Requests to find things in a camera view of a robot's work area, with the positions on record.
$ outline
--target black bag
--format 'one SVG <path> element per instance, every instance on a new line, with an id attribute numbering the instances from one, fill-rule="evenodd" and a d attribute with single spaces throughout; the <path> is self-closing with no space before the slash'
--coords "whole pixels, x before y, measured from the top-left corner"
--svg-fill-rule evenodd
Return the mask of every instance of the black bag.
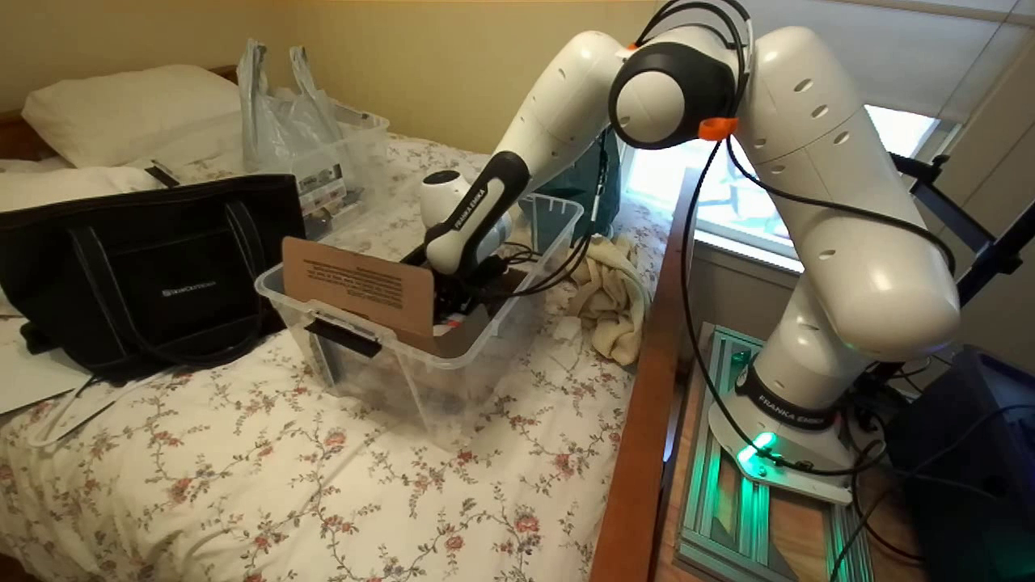
<path id="1" fill-rule="evenodd" d="M 0 285 L 32 353 L 107 383 L 220 366 L 282 319 L 253 282 L 301 235 L 296 179 L 253 175 L 0 215 Z"/>

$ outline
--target clear plastic container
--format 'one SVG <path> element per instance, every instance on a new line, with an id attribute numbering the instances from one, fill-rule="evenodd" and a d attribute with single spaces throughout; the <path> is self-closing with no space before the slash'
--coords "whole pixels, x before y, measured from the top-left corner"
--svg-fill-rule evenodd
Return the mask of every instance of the clear plastic container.
<path id="1" fill-rule="evenodd" d="M 528 193 L 518 207 L 520 225 L 510 230 L 536 253 L 536 263 L 518 271 L 518 288 L 528 288 L 559 264 L 583 207 L 546 193 Z M 515 350 L 530 342 L 542 319 L 542 301 L 505 297 L 444 338 L 404 340 L 358 313 L 288 297 L 282 264 L 260 276 L 255 292 L 275 305 L 330 394 L 363 397 L 404 420 L 401 431 L 424 428 L 444 445 L 472 437 L 480 412 L 515 366 Z"/>

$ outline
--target bed sheet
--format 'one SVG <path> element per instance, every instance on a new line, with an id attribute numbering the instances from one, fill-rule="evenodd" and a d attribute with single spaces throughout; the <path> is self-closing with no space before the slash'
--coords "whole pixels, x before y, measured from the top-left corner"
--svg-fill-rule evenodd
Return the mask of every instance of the bed sheet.
<path id="1" fill-rule="evenodd" d="M 435 167 L 472 179 L 483 154 L 424 140 L 381 154 L 376 219 L 341 230 L 401 256 L 420 235 L 408 189 Z M 618 230 L 654 288 L 666 216 L 624 201 Z M 220 369 L 89 388 L 64 413 L 107 412 L 54 444 L 58 402 L 8 413 L 0 554 L 44 578 L 585 578 L 631 369 L 592 353 L 569 297 L 545 295 L 460 451 L 328 394 L 292 332 Z"/>

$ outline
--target plastic bag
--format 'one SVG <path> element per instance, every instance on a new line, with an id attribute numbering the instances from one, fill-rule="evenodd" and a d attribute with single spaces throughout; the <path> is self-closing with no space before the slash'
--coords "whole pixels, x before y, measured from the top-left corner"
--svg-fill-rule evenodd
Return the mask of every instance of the plastic bag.
<path id="1" fill-rule="evenodd" d="M 356 204 L 348 172 L 348 134 L 322 95 L 303 50 L 292 50 L 296 92 L 270 92 L 267 46 L 248 40 L 237 65 L 243 96 L 243 165 L 253 175 L 296 175 L 307 235 Z"/>

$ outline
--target bag handle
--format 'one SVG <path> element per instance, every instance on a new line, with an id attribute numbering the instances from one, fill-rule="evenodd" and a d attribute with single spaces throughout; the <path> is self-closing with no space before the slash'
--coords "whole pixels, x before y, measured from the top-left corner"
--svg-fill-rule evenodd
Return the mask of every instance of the bag handle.
<path id="1" fill-rule="evenodd" d="M 230 201 L 224 207 L 224 215 L 228 215 L 228 226 L 232 233 L 232 242 L 246 263 L 246 271 L 255 277 L 261 256 L 267 256 L 261 242 L 260 242 L 260 226 L 243 201 Z M 154 340 L 145 340 L 139 332 L 97 230 L 80 226 L 80 230 L 70 230 L 67 235 L 70 235 L 74 256 L 85 264 L 85 276 L 104 308 L 107 325 L 118 327 L 118 342 L 121 342 L 123 357 L 131 357 L 131 345 L 123 342 L 123 338 L 131 338 L 144 353 L 150 353 L 154 359 L 171 364 L 171 366 L 220 366 L 220 364 L 230 364 L 230 359 L 248 353 L 261 340 L 270 312 L 255 312 L 248 316 L 224 325 L 228 330 L 243 327 L 246 332 L 239 342 L 224 345 L 218 353 L 178 353 L 170 345 L 157 345 Z"/>

